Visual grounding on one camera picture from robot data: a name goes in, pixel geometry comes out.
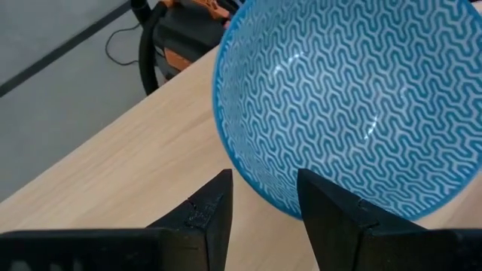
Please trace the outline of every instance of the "floor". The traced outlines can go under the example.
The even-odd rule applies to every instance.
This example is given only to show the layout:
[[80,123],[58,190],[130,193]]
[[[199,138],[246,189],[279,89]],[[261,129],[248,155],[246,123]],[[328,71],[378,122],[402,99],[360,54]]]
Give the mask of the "floor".
[[[48,1],[0,0],[0,84],[125,0]],[[0,201],[145,98],[137,65],[104,54],[113,31],[135,24],[125,13],[0,98]],[[140,33],[116,35],[111,54],[135,59]]]

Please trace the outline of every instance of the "table surface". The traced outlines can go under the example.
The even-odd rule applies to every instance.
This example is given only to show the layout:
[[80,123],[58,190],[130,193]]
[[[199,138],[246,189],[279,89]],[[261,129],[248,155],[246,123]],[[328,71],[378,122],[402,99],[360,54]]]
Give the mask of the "table surface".
[[[0,232],[145,227],[231,168],[212,116],[215,54],[216,49],[206,54],[0,203]],[[482,227],[481,194],[479,174],[417,223]],[[277,211],[235,173],[226,270],[312,270],[313,263],[302,222]]]

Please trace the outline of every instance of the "black cable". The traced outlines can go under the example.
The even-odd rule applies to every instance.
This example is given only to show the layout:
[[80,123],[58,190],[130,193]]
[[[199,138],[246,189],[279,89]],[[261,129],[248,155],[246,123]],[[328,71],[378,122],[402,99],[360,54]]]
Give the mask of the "black cable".
[[149,20],[152,10],[147,0],[130,0],[130,9],[133,11],[136,19],[144,27]]
[[155,72],[155,53],[152,33],[159,19],[167,12],[167,6],[163,2],[158,2],[152,10],[148,21],[142,26],[144,30],[139,42],[139,73],[141,74],[142,86],[146,95],[151,95],[159,84]]
[[137,29],[138,27],[140,27],[141,24],[138,23],[136,24],[135,26],[133,27],[130,27],[130,28],[126,28],[126,29],[119,29],[119,30],[116,30],[114,32],[112,32],[112,34],[108,37],[106,43],[105,43],[105,47],[104,47],[104,51],[105,51],[105,54],[107,55],[107,57],[112,60],[114,63],[118,64],[118,65],[122,65],[122,66],[127,66],[127,65],[132,65],[134,63],[138,63],[139,61],[138,60],[133,60],[133,61],[129,61],[129,62],[120,62],[118,60],[116,60],[114,57],[111,56],[111,54],[108,52],[108,44],[111,42],[111,39],[117,34],[117,33],[120,33],[120,32],[125,32],[125,31],[132,31],[134,29]]

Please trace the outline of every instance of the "black object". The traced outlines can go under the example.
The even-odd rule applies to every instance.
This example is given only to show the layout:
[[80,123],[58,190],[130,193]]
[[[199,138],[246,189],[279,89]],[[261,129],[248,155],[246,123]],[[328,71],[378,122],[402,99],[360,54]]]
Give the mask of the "black object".
[[[146,0],[131,0],[132,6],[147,4]],[[173,52],[186,63],[195,62],[210,51],[221,40],[228,18],[214,19],[209,11],[199,4],[178,1],[167,7],[158,2],[148,19],[136,14],[143,26],[139,44],[139,73],[147,95],[159,88],[155,67],[169,80],[182,69],[167,60],[165,50]],[[239,6],[233,0],[217,0],[219,6],[234,14]]]
[[482,270],[482,230],[426,230],[307,169],[297,189],[320,270]]
[[222,271],[232,212],[232,173],[224,170],[145,229],[1,234],[0,270],[21,262],[32,271]]
[[147,0],[130,0],[130,8],[141,26],[144,27],[152,12]]
[[158,2],[148,21],[143,24],[144,30],[142,31],[139,43],[139,73],[146,95],[151,95],[159,88],[156,71],[154,70],[156,59],[152,33],[157,25],[157,21],[164,16],[166,12],[167,6],[162,2]]

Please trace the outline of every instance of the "wavy pattern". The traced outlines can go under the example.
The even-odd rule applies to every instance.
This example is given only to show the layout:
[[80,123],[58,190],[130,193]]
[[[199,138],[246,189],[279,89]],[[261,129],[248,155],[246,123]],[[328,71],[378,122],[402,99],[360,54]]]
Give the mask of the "wavy pattern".
[[308,168],[417,219],[482,164],[482,19],[457,0],[251,0],[214,92],[231,159],[279,209],[300,217]]

